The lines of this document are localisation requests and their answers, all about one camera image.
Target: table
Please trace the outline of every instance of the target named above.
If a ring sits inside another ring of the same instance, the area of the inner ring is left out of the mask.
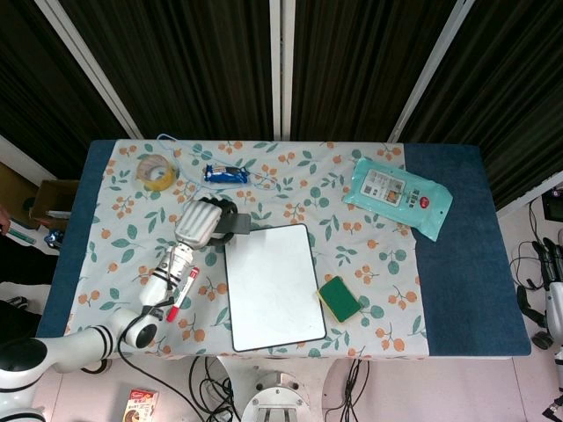
[[[101,177],[114,142],[93,142],[38,335],[64,332],[87,248]],[[416,258],[431,356],[530,353],[486,174],[475,147],[405,145],[406,169],[454,196],[439,240],[416,230]]]

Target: red package lid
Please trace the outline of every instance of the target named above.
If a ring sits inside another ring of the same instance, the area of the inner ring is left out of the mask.
[[[129,393],[129,399],[152,398],[155,396],[156,391],[148,391],[146,389],[132,389]]]

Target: white pole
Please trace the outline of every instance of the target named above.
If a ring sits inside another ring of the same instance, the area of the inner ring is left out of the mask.
[[[422,68],[422,72],[411,91],[411,95],[403,107],[403,111],[397,119],[397,123],[395,123],[395,127],[387,139],[387,142],[398,141],[403,129],[405,128],[405,124],[408,122],[414,112],[414,109],[419,104],[422,94],[424,94],[432,76],[434,76],[434,73],[442,62],[443,57],[446,55],[448,48],[450,48],[451,42],[456,37],[457,31],[464,23],[465,17],[473,6],[474,1],[475,0],[457,0],[451,10],[450,17],[443,26],[438,40],[436,40],[436,43],[434,44],[432,52],[430,52],[430,55],[428,56],[424,68]]]
[[[107,79],[82,36],[70,20],[59,0],[35,0],[45,18],[82,68],[94,88],[131,139],[143,139],[143,134],[129,114],[119,95]]]
[[[293,90],[293,54],[296,33],[296,0],[283,0],[281,8],[281,134],[291,135],[291,94]]]
[[[274,141],[282,139],[282,0],[270,0]]]

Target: whiteboard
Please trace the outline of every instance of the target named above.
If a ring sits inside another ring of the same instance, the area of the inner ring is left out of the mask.
[[[326,336],[304,224],[234,236],[225,261],[236,352]]]

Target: person's hand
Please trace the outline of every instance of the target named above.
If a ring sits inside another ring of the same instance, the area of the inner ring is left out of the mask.
[[[10,214],[6,211],[6,208],[0,205],[0,229],[2,230],[2,234],[6,236],[8,230],[10,229]]]

